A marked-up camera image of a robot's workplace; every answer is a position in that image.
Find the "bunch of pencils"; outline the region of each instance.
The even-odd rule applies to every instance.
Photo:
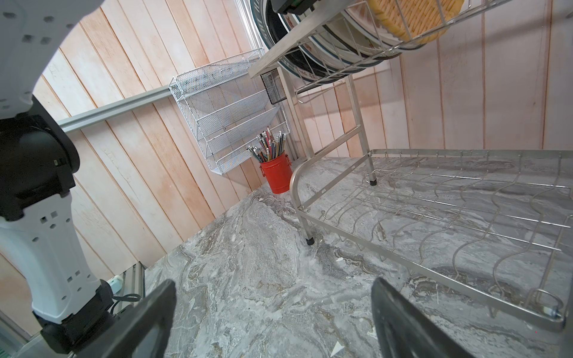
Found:
[[[256,136],[255,139],[261,146],[249,145],[247,150],[251,152],[259,163],[276,159],[284,152],[285,133],[282,131],[278,132],[278,136],[273,136],[273,132],[267,127],[266,131]]]

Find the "dish rack lower shelf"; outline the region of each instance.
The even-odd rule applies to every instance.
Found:
[[[316,193],[297,213],[360,250],[485,303],[493,317],[502,310],[562,330],[573,274],[571,167],[564,173],[559,155],[434,152],[374,159],[375,186],[360,166],[366,156],[346,172],[340,166],[334,185],[305,181],[301,168],[301,183],[291,190],[311,186]],[[509,152],[510,159],[494,158]]]

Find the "bucket handle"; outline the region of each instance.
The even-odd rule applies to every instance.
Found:
[[[291,163],[291,160],[288,158],[288,154],[285,154],[285,157],[286,157],[286,160],[288,161],[288,165],[291,166],[292,163]],[[265,172],[262,170],[262,166],[258,166],[258,167],[261,170],[262,176],[264,178],[266,175],[265,175]]]

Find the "gray marble surface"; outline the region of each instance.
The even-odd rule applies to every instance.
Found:
[[[323,159],[301,180],[303,200],[344,170],[352,159]],[[447,227],[452,219],[467,227],[485,230],[492,209],[490,197],[501,185],[482,180],[452,180],[438,176],[458,172],[455,159],[442,160],[435,176],[431,159],[416,164],[415,159],[376,160],[376,167],[396,170],[378,173],[380,192],[370,190],[358,198],[373,203],[401,207],[444,218],[443,222],[407,212],[385,219],[388,212],[372,210],[376,205],[355,200],[330,222],[342,229],[372,240],[377,245],[447,275],[456,274],[452,256],[463,243],[479,239],[481,233],[464,227]],[[556,163],[524,161],[519,181],[555,183]],[[488,163],[489,179],[514,178],[517,164],[510,160]],[[571,171],[563,166],[559,185],[569,185]],[[310,214],[329,217],[346,202],[352,185],[360,185],[363,167],[337,184],[328,195],[311,206]],[[484,162],[464,162],[464,176],[481,178]],[[407,201],[414,188],[419,200]],[[429,205],[426,200],[464,205],[483,211],[464,211]],[[511,186],[496,195],[495,201],[508,215],[539,216],[562,222],[573,210],[565,192],[554,188],[538,194],[528,187]],[[386,201],[384,192],[393,195]],[[372,326],[370,289],[381,276],[420,308],[429,319],[476,357],[557,357],[560,334],[547,332],[499,312],[491,318],[488,308],[447,287],[437,285],[390,260],[381,260],[371,251],[360,250],[350,240],[314,228],[316,244],[307,246],[291,204],[289,193],[273,195],[264,185],[209,224],[190,240],[146,270],[146,291],[166,278],[176,282],[177,307],[166,357],[328,357],[336,343],[344,348],[336,357],[380,357]],[[525,240],[516,242],[492,237],[467,245],[457,254],[456,269],[468,284],[496,293],[492,266],[500,261],[496,278],[512,302],[523,300],[527,289],[539,284],[549,250],[528,247],[532,232],[535,243],[551,246],[558,228],[535,230],[535,223],[515,224],[499,217],[490,232]],[[570,235],[563,242],[570,243]],[[556,256],[547,289],[567,298],[573,260],[569,245]],[[505,255],[523,254],[503,259]],[[541,303],[555,305],[542,298]]]

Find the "white triangle debris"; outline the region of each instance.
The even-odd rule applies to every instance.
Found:
[[[330,353],[330,356],[334,357],[334,355],[342,351],[343,348],[344,346],[341,345],[338,341],[336,341],[336,344],[334,345],[334,349],[332,350],[332,353]]]

